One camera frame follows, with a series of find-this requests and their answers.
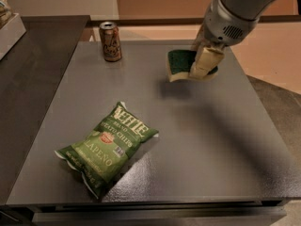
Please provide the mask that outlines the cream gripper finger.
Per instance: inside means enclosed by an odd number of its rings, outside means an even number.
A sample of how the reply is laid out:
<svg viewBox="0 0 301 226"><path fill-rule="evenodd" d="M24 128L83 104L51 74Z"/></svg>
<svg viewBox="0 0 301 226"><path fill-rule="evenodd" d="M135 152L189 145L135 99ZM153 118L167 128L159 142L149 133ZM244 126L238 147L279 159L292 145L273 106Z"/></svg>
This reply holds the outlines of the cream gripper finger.
<svg viewBox="0 0 301 226"><path fill-rule="evenodd" d="M197 33L195 40L193 41L191 50L192 51L202 50L204 45L205 45L204 28L203 28L203 26L201 26Z"/></svg>
<svg viewBox="0 0 301 226"><path fill-rule="evenodd" d="M208 46L192 46L196 52L189 77L191 79L213 79L216 73L210 73L224 58L224 50Z"/></svg>

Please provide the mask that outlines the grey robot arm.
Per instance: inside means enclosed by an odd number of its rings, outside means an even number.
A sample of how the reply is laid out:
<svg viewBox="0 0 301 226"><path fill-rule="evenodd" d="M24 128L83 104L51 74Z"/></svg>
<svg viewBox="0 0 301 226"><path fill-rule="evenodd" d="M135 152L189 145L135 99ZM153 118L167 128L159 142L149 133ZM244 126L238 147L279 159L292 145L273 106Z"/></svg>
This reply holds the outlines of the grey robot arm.
<svg viewBox="0 0 301 226"><path fill-rule="evenodd" d="M210 72L224 58L225 48L242 42L275 1L212 0L192 45L197 54L189 76L197 80L213 78Z"/></svg>

